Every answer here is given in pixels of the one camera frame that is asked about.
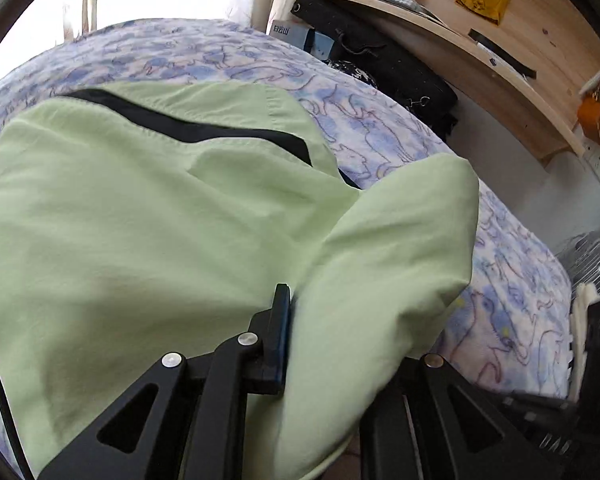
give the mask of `box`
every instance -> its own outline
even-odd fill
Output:
[[[273,20],[269,35],[285,43],[292,44],[300,50],[309,52],[320,60],[329,59],[333,47],[331,38],[317,32],[312,27],[300,23]]]

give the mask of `metal screw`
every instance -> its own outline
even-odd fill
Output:
[[[182,362],[182,356],[177,352],[169,352],[162,357],[162,366],[175,368]]]
[[[238,336],[238,343],[242,346],[255,345],[258,342],[258,336],[253,332],[244,332]]]
[[[429,368],[440,368],[445,360],[438,354],[427,354],[424,356],[424,364]]]

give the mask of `bedsheet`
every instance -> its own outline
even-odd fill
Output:
[[[0,81],[0,131],[46,98],[115,80],[243,80],[283,88],[362,188],[414,160],[451,151],[371,86],[223,20],[136,20],[44,52]],[[453,222],[453,211],[448,218]],[[472,281],[434,350],[480,386],[565,397],[570,299],[570,280],[557,259],[481,182]],[[1,422],[0,448],[13,463]]]

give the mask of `wooden shelf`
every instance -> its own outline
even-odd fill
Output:
[[[341,1],[496,117],[541,164],[564,151],[584,154],[572,124],[510,68],[493,66],[469,37],[379,0]]]

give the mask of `orange bag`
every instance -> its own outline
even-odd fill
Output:
[[[585,137],[600,145],[600,98],[597,90],[583,99],[578,108],[578,122]]]

